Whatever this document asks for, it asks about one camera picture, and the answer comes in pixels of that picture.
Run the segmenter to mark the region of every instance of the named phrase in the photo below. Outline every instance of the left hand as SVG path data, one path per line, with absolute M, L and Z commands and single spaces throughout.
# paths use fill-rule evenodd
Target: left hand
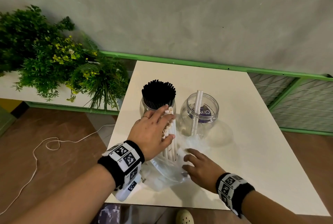
M 175 118 L 173 114 L 164 115 L 164 111 L 168 110 L 169 106 L 165 105 L 156 111 L 148 111 L 142 119 L 137 120 L 132 127 L 127 140 L 135 142 L 144 155 L 145 161 L 153 159 L 166 147 L 168 147 L 175 135 L 169 134 L 162 141 L 162 133 L 166 124 Z

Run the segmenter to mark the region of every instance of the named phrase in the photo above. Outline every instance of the black straw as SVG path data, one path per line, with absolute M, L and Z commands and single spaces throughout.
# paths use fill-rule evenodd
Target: black straw
M 164 83 L 155 79 L 144 85 L 142 97 L 149 108 L 157 110 L 165 104 L 172 105 L 176 97 L 176 90 L 171 83 Z

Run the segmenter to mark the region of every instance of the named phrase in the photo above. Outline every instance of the right hand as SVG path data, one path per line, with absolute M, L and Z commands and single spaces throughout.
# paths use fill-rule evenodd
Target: right hand
M 187 149 L 190 154 L 184 156 L 184 161 L 190 161 L 193 166 L 183 165 L 182 168 L 188 172 L 192 181 L 198 186 L 211 191 L 216 192 L 216 182 L 217 179 L 225 173 L 218 164 L 210 160 L 206 155 L 200 153 L 195 149 Z

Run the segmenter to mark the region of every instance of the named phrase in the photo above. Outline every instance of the clear plastic bag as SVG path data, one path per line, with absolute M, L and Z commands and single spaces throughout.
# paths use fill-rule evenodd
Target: clear plastic bag
M 184 156 L 188 153 L 185 151 L 188 148 L 196 149 L 202 153 L 209 150 L 209 146 L 204 140 L 201 140 L 198 135 L 183 136 L 177 134 L 177 160 L 172 162 L 162 154 L 157 155 L 154 159 L 146 162 L 141 167 L 141 175 L 148 187 L 155 191 L 161 191 L 164 188 L 183 183 L 189 180 L 187 172 L 182 169 L 184 164 L 192 165 L 190 162 L 184 162 Z

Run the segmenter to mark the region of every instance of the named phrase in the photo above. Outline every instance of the white cable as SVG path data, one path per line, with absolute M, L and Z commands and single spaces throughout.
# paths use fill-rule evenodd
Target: white cable
M 110 124 L 110 125 L 104 125 L 104 126 L 102 126 L 102 127 L 105 127 L 105 126 L 114 126 L 115 124 Z M 82 138 L 81 140 L 79 140 L 79 141 L 76 141 L 76 142 L 74 142 L 74 143 L 77 143 L 77 142 L 81 142 L 82 140 L 84 140 L 84 139 L 86 139 L 87 137 L 89 137 L 89 136 L 91 136 L 91 135 L 93 135 L 94 133 L 91 133 L 91 134 L 89 134 L 89 135 L 87 135 L 86 137 L 84 137 L 84 138 Z M 35 160 L 36 160 L 36 168 L 35 168 L 35 171 L 34 171 L 34 173 L 32 174 L 32 176 L 31 176 L 31 178 L 30 178 L 30 180 L 21 188 L 21 190 L 20 190 L 20 192 L 19 192 L 19 194 L 16 196 L 16 198 L 12 201 L 12 203 L 10 203 L 10 205 L 6 208 L 6 210 L 4 210 L 2 213 L 0 213 L 0 215 L 1 214 L 3 214 L 3 213 L 5 213 L 9 208 L 10 208 L 10 206 L 15 202 L 15 200 L 17 200 L 17 198 L 20 196 L 20 194 L 21 194 L 21 192 L 22 192 L 22 190 L 31 182 L 31 180 L 34 178 L 34 176 L 35 176 L 35 174 L 36 174 L 36 172 L 37 172 L 37 157 L 36 157 L 36 155 L 35 155 L 35 150 L 44 142 L 44 141 L 46 141 L 46 140 L 48 140 L 48 139 L 52 139 L 52 138 L 57 138 L 57 140 L 53 140 L 53 141 L 49 141 L 49 142 L 47 142 L 46 144 L 45 144 L 45 147 L 48 149 L 48 150 L 58 150 L 58 149 L 60 149 L 60 143 L 61 142 L 73 142 L 73 141 L 60 141 L 59 140 L 59 138 L 58 137 L 50 137 L 50 138 L 47 138 L 47 139 L 44 139 L 37 147 L 35 147 L 35 149 L 32 151 L 32 154 L 33 154 L 33 156 L 34 156 L 34 158 L 35 158 Z M 59 143 L 59 147 L 57 148 L 57 149 L 50 149 L 47 145 L 50 143 L 50 142 L 58 142 Z

